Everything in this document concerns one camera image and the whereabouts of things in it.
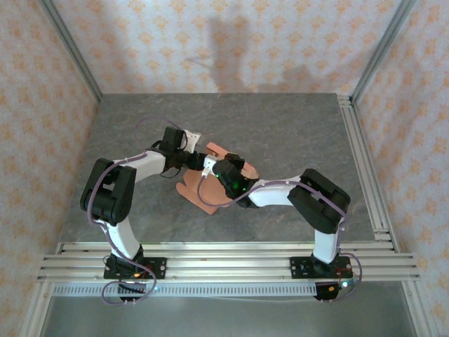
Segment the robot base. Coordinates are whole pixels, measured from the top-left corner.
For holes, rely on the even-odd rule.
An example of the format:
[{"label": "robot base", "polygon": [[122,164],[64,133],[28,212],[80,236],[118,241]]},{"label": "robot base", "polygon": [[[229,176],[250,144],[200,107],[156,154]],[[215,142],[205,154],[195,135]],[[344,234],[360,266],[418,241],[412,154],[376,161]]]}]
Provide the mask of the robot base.
[{"label": "robot base", "polygon": [[290,258],[292,279],[351,279],[351,260],[346,256],[336,256],[325,264],[313,256]]},{"label": "robot base", "polygon": [[[155,275],[156,279],[165,279],[167,259],[166,258],[144,258],[140,257],[136,262],[148,267]],[[148,272],[131,265],[130,263],[117,258],[111,254],[105,263],[104,279],[153,279]]]}]

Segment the gray table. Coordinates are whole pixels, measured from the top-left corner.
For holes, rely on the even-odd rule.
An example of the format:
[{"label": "gray table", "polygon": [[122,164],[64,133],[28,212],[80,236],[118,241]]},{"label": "gray table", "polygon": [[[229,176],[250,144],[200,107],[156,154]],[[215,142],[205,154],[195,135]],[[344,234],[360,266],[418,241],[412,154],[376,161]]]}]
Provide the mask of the gray table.
[{"label": "gray table", "polygon": [[[141,153],[133,129],[143,117],[164,116],[202,134],[250,162],[262,178],[273,180],[319,170],[351,196],[349,230],[344,241],[373,239],[354,158],[335,94],[239,93],[106,95],[91,138],[62,231],[62,242],[103,242],[91,227],[79,199],[95,160]],[[143,123],[145,146],[161,139],[166,123]],[[181,197],[174,179],[149,177],[134,191],[130,221],[141,242],[235,242],[313,240],[313,230],[293,208],[232,206],[208,215]]]}]

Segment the metal frame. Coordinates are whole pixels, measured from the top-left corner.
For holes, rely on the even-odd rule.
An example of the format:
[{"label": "metal frame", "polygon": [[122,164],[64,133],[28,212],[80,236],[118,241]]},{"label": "metal frame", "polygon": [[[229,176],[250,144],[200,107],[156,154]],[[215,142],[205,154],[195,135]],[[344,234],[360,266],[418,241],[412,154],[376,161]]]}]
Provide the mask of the metal frame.
[{"label": "metal frame", "polygon": [[[160,284],[212,284],[248,282],[292,282],[292,256],[310,256],[313,243],[165,243],[143,244],[145,256],[167,257],[166,278]],[[416,281],[420,278],[413,254],[399,254],[393,244],[354,242],[342,244],[342,251],[356,254],[363,265],[363,279],[373,281]],[[108,243],[62,245],[60,255],[46,256],[38,282],[88,282],[105,284],[104,256]],[[358,266],[351,260],[355,273]],[[306,279],[301,282],[326,282],[337,279]]]},{"label": "metal frame", "polygon": [[402,27],[402,24],[406,21],[408,14],[412,10],[417,0],[402,0],[399,4],[398,9],[396,9],[393,18],[391,19],[387,30],[384,35],[380,39],[377,48],[375,49],[373,56],[369,60],[366,68],[364,69],[360,80],[358,81],[356,88],[354,89],[353,94],[351,95],[352,102],[358,102],[362,97],[363,93],[366,90],[367,85],[370,83],[370,80],[374,77],[377,68],[380,63],[384,59],[384,56],[387,54],[387,51],[390,49],[393,41],[399,33],[399,30]]},{"label": "metal frame", "polygon": [[76,67],[81,73],[84,81],[86,81],[87,86],[91,90],[93,97],[97,100],[97,103],[100,103],[101,98],[103,96],[100,87],[98,86],[95,77],[92,75],[92,72],[89,70],[89,67],[86,64],[81,52],[76,46],[75,40],[70,34],[67,26],[64,23],[64,20],[61,18],[55,4],[52,0],[39,0],[43,11],[46,13],[51,23],[53,24],[56,32],[61,38],[61,42],[64,44],[67,52],[72,57]]},{"label": "metal frame", "polygon": [[36,283],[27,314],[20,329],[20,337],[40,336],[53,294],[54,283]]},{"label": "metal frame", "polygon": [[387,212],[383,191],[377,180],[373,158],[368,150],[368,141],[360,122],[357,104],[351,103],[348,96],[339,96],[338,98],[358,176],[362,182],[363,196],[368,207],[371,225],[374,231],[389,231],[394,249],[399,251],[398,240],[394,231],[391,230],[391,220]]}]

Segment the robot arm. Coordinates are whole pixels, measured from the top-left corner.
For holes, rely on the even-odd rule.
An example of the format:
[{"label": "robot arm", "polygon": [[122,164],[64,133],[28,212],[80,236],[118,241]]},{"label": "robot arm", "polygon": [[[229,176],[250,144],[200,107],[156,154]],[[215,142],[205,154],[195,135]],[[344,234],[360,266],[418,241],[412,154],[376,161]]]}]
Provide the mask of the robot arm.
[{"label": "robot arm", "polygon": [[337,255],[339,226],[351,201],[349,195],[310,168],[291,179],[248,179],[241,174],[244,162],[236,154],[219,161],[206,157],[203,177],[214,174],[226,195],[244,208],[294,206],[315,229],[314,259],[326,265],[332,263]]},{"label": "robot arm", "polygon": [[[235,154],[228,154],[225,159],[218,160],[195,152],[198,139],[199,134],[167,128],[163,140],[156,142],[145,152],[145,156],[117,166],[102,181],[93,200],[92,214],[125,257],[140,265],[145,264],[142,246],[134,237],[128,218],[134,184],[173,167],[187,167],[203,171],[203,177],[209,173],[215,174],[224,186],[226,195],[243,208],[294,206],[315,229],[312,257],[322,265],[329,265],[334,261],[338,228],[344,219],[343,212],[346,212],[350,203],[350,198],[344,191],[312,169],[286,180],[245,178],[241,174],[244,160]],[[114,161],[107,159],[99,159],[95,163],[81,196],[81,208],[84,211],[88,208],[93,187],[99,177],[113,163]],[[123,279],[139,272],[134,265],[122,259],[114,248],[107,260],[107,267],[113,270],[111,278]]]}]

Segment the patterned wall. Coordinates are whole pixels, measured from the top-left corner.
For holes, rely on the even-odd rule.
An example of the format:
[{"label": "patterned wall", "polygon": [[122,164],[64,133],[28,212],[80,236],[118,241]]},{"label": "patterned wall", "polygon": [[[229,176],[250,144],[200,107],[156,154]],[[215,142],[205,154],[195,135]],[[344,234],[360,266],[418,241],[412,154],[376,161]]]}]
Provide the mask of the patterned wall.
[{"label": "patterned wall", "polygon": [[104,93],[350,94],[399,0],[56,0]]},{"label": "patterned wall", "polygon": [[16,336],[97,104],[37,1],[0,1],[0,45],[0,336]]},{"label": "patterned wall", "polygon": [[401,247],[449,335],[449,7],[418,1],[361,106]]}]

